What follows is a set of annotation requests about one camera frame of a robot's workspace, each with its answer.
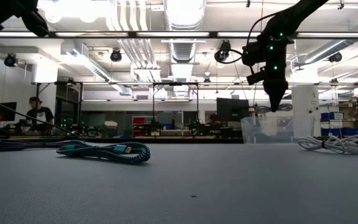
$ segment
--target blue storage bin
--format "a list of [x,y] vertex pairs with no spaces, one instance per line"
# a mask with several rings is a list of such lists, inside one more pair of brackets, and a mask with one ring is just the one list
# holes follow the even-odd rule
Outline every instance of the blue storage bin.
[[329,131],[331,131],[333,136],[340,136],[341,129],[340,128],[321,128],[321,136],[329,136]]
[[342,134],[345,136],[353,136],[358,134],[358,128],[343,128]]
[[329,129],[328,128],[321,128],[321,136],[328,136]]
[[162,124],[163,127],[165,127],[167,130],[172,130],[174,129],[172,124]]
[[342,120],[344,119],[343,112],[329,112],[329,113],[321,113],[321,119],[335,119],[335,114],[341,114],[339,115],[340,118],[337,117],[336,120]]
[[340,119],[343,120],[344,119],[344,115],[343,112],[329,112],[329,119],[335,119],[335,114],[340,114],[340,118],[336,118],[336,119]]
[[329,113],[321,113],[321,119],[329,119]]

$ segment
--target coiled cable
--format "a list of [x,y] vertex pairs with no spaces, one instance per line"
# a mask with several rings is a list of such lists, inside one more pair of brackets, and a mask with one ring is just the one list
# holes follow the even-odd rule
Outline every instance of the coiled cable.
[[327,149],[338,154],[348,153],[358,155],[358,134],[344,139],[331,136],[326,141],[320,141],[311,136],[307,136],[301,138],[298,144],[309,151]]
[[26,142],[0,140],[0,152],[35,148],[58,148],[57,153],[70,157],[98,157],[124,164],[138,164],[150,159],[150,149],[140,142],[125,142],[109,146],[92,146],[84,141]]

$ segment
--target clear plastic bin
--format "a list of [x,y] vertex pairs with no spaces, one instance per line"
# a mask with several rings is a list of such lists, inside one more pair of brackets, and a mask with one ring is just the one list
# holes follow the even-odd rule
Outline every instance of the clear plastic bin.
[[296,143],[313,136],[314,118],[283,116],[241,119],[242,138],[247,144]]

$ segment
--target blue braided cable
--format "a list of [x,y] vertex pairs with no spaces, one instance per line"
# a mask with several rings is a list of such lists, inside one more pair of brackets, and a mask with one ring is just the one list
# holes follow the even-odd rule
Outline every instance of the blue braided cable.
[[[131,148],[128,154],[137,154],[136,156],[123,156],[116,153],[114,148],[117,146],[126,146]],[[81,144],[67,144],[57,149],[59,154],[71,157],[102,157],[115,162],[125,164],[138,164],[150,159],[150,149],[145,144],[139,142],[125,142],[109,146],[90,146],[83,142]]]
[[125,142],[109,146],[91,146],[84,141],[71,140],[62,142],[26,142],[16,140],[0,140],[0,152],[21,151],[34,148],[58,148],[57,153],[70,157],[98,157],[111,161],[138,164],[150,159],[150,149],[139,142]]

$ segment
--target white cable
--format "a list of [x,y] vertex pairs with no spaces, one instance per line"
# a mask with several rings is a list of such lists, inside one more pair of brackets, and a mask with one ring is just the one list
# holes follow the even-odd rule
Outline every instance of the white cable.
[[331,136],[326,141],[320,141],[311,136],[308,136],[301,138],[298,141],[298,144],[309,151],[315,151],[324,148],[338,154],[348,153],[358,155],[358,134],[344,139]]

